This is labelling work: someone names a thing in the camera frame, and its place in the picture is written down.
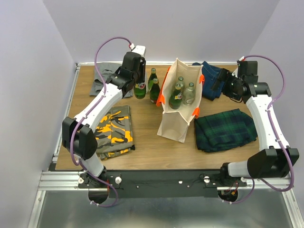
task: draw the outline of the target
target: plaid shirt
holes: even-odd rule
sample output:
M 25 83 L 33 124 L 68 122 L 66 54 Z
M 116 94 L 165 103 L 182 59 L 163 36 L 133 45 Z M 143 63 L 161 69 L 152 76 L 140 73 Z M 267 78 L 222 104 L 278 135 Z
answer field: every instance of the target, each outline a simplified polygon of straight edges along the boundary
M 205 152 L 226 151 L 257 138 L 253 119 L 239 109 L 194 120 L 196 145 Z

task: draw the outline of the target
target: wooden table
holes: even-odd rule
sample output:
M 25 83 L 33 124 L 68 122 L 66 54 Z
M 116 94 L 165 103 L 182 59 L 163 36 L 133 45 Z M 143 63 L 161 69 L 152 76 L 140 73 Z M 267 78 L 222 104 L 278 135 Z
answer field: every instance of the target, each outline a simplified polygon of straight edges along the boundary
M 169 66 L 147 66 L 156 68 L 160 83 Z M 219 66 L 233 71 L 236 66 Z M 94 66 L 81 66 L 75 92 L 69 112 L 69 117 L 80 113 L 94 97 L 89 96 L 94 78 Z M 225 162 L 238 162 L 248 159 L 259 151 L 258 140 L 243 147 L 225 152 L 205 153 L 196 148 L 194 124 L 191 122 L 185 143 L 176 142 L 157 136 L 162 120 L 162 107 L 156 107 L 147 95 L 138 100 L 135 97 L 122 99 L 115 106 L 129 105 L 133 127 L 135 151 L 103 161 L 107 169 L 214 169 L 220 168 Z M 228 97 L 221 95 L 214 101 L 202 98 L 200 116 L 220 113 L 239 108 L 250 115 L 246 105 L 235 103 Z M 61 146 L 56 170 L 79 170 L 71 160 L 70 153 Z

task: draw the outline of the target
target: white wall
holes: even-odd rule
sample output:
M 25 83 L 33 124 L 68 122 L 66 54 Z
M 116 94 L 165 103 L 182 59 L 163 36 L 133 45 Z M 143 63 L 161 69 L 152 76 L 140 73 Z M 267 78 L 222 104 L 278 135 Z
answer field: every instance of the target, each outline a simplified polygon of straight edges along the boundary
M 295 188 L 297 201 L 304 213 L 304 2 L 281 0 L 271 19 L 251 50 L 273 58 L 286 74 L 286 90 L 274 109 L 285 138 L 292 148 L 298 148 L 300 159 L 295 165 Z M 259 81 L 268 82 L 273 95 L 282 87 L 278 71 L 263 60 L 259 60 Z
M 76 62 L 126 36 L 147 47 L 147 61 L 235 61 L 248 53 L 279 0 L 43 0 Z M 100 60 L 122 61 L 116 41 Z
M 75 64 L 41 0 L 0 7 L 0 221 L 27 227 L 51 162 Z

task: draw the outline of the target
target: cable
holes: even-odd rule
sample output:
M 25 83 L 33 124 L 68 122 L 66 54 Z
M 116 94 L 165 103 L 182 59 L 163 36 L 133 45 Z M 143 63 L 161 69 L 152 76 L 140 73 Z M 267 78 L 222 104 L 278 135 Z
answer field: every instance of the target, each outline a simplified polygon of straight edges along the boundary
M 237 182 L 237 180 L 236 180 L 236 182 L 233 182 L 233 184 L 231 185 L 231 187 L 229 188 L 229 189 L 227 189 L 227 190 L 225 190 L 225 191 L 230 191 L 232 188 L 233 188 L 233 185 L 234 184 L 237 184 L 238 182 Z
M 269 60 L 270 62 L 272 62 L 276 68 L 279 70 L 279 72 L 281 73 L 281 76 L 282 76 L 282 80 L 283 80 L 283 86 L 282 86 L 282 90 L 281 92 L 279 93 L 278 96 L 276 96 L 268 105 L 267 107 L 267 114 L 268 114 L 268 118 L 269 118 L 269 121 L 270 121 L 270 124 L 271 124 L 271 127 L 272 127 L 272 130 L 275 134 L 275 138 L 277 140 L 277 142 L 279 143 L 280 147 L 282 148 L 283 150 L 283 153 L 287 159 L 287 163 L 288 163 L 288 166 L 289 166 L 289 170 L 290 170 L 290 184 L 287 188 L 285 189 L 278 189 L 276 188 L 275 186 L 271 185 L 270 183 L 268 183 L 266 180 L 264 179 L 261 179 L 262 182 L 264 182 L 267 186 L 271 187 L 273 190 L 276 190 L 276 191 L 280 191 L 280 192 L 284 192 L 284 191 L 289 191 L 291 188 L 293 188 L 294 186 L 294 181 L 295 181 L 295 175 L 294 175 L 294 168 L 293 168 L 293 165 L 292 165 L 292 162 L 290 160 L 290 157 L 288 155 L 288 152 L 287 150 L 285 149 L 284 145 L 282 144 L 281 140 L 280 140 L 280 137 L 276 131 L 276 127 L 275 127 L 275 124 L 272 120 L 272 117 L 271 117 L 271 113 L 270 113 L 270 107 L 273 105 L 273 103 L 279 99 L 281 97 L 281 95 L 283 94 L 283 92 L 285 91 L 285 76 L 283 74 L 283 71 L 282 69 L 278 66 L 277 63 L 275 63 L 275 61 L 273 61 L 272 59 L 268 58 L 268 57 L 265 57 L 265 56 L 261 56 L 261 55 L 248 55 L 248 56 L 245 56 L 244 59 L 246 58 L 249 58 L 249 57 L 259 57 L 259 58 L 264 58 L 266 60 Z
M 242 102 L 243 102 L 243 98 L 241 98 L 239 101 L 237 101 L 237 100 L 232 99 L 232 98 L 230 97 L 230 100 L 231 100 L 231 101 L 234 101 L 234 102 L 236 102 L 236 103 L 242 103 Z
M 114 40 L 114 39 L 124 39 L 124 40 L 128 41 L 129 47 L 130 47 L 131 44 L 132 44 L 131 41 L 130 41 L 129 39 L 125 38 L 125 37 L 113 37 L 113 38 L 110 38 L 110 39 L 108 39 L 107 41 L 105 41 L 105 42 L 98 48 L 98 50 L 97 50 L 97 52 L 96 52 L 96 54 L 95 54 L 94 64 L 95 64 L 95 69 L 96 69 L 98 75 L 100 76 L 100 79 L 101 79 L 101 81 L 103 82 L 103 85 L 104 85 L 104 87 L 103 87 L 104 95 L 102 95 L 102 96 L 100 97 L 100 99 L 99 99 L 99 100 L 98 100 L 98 101 L 97 101 L 97 102 L 96 102 L 96 103 L 95 103 L 95 104 L 86 112 L 86 114 L 85 114 L 86 116 L 88 116 L 88 115 L 94 110 L 94 108 L 102 101 L 102 99 L 103 99 L 104 96 L 105 96 L 105 93 L 106 93 L 106 83 L 105 83 L 105 80 L 104 80 L 103 75 L 102 75 L 102 74 L 99 72 L 99 70 L 98 70 L 98 67 L 97 67 L 97 56 L 98 56 L 98 53 L 99 53 L 100 49 L 101 49 L 105 44 L 107 44 L 108 42 L 110 42 L 111 40 Z M 80 121 L 77 123 L 76 127 L 73 129 L 72 136 L 71 136 L 71 143 L 70 143 L 71 158 L 72 158 L 72 161 L 73 161 L 73 163 L 74 163 L 75 166 L 80 165 L 80 166 L 81 166 L 85 171 L 87 171 L 87 173 L 88 173 L 90 176 L 92 176 L 95 180 L 97 180 L 97 181 L 99 181 L 99 182 L 101 182 L 101 183 L 103 183 L 103 184 L 109 186 L 110 188 L 112 188 L 112 189 L 114 190 L 114 192 L 115 192 L 115 194 L 116 194 L 116 198 L 115 198 L 115 202 L 114 202 L 114 203 L 112 203 L 112 204 L 110 204 L 110 205 L 99 205 L 99 204 L 96 204 L 96 203 L 92 202 L 93 204 L 95 204 L 95 205 L 97 205 L 97 206 L 100 206 L 100 207 L 106 207 L 106 208 L 107 208 L 107 207 L 111 207 L 111 206 L 113 206 L 113 205 L 117 202 L 117 200 L 118 200 L 118 193 L 117 193 L 116 189 L 115 189 L 111 184 L 109 184 L 109 183 L 107 183 L 107 182 L 105 182 L 105 181 L 99 179 L 98 177 L 94 176 L 90 171 L 88 171 L 88 170 L 86 169 L 86 167 L 84 167 L 84 165 L 81 163 L 80 160 L 77 162 L 77 161 L 75 160 L 75 157 L 74 157 L 74 139 L 75 139 L 75 135 L 76 135 L 76 132 L 77 132 L 77 130 L 79 129 L 81 123 L 82 123 L 84 120 L 85 120 L 85 117 L 82 117 L 82 118 L 80 119 Z
M 255 189 L 255 186 L 256 186 L 255 180 L 252 179 L 252 189 L 251 189 L 251 191 L 249 192 L 249 194 L 246 195 L 243 199 L 241 199 L 240 201 L 235 201 L 235 202 L 228 202 L 228 201 L 225 201 L 225 200 L 224 200 L 224 201 L 227 202 L 227 203 L 229 203 L 229 204 L 238 204 L 238 203 L 242 203 L 242 202 L 244 202 L 245 200 L 247 200 L 247 199 L 251 196 L 251 194 L 253 193 L 253 190 Z
M 234 194 L 237 192 L 237 190 L 238 190 L 238 183 L 236 182 L 236 184 L 237 184 L 237 187 L 236 187 L 236 189 L 233 191 L 234 192 Z

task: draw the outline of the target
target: camouflage shirt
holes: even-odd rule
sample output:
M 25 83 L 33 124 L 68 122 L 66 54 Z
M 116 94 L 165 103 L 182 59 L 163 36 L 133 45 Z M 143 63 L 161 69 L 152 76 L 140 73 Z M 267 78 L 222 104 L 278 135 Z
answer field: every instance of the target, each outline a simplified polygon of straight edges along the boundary
M 96 153 L 101 159 L 115 157 L 134 148 L 130 107 L 111 108 L 97 126 L 95 137 L 98 144 Z

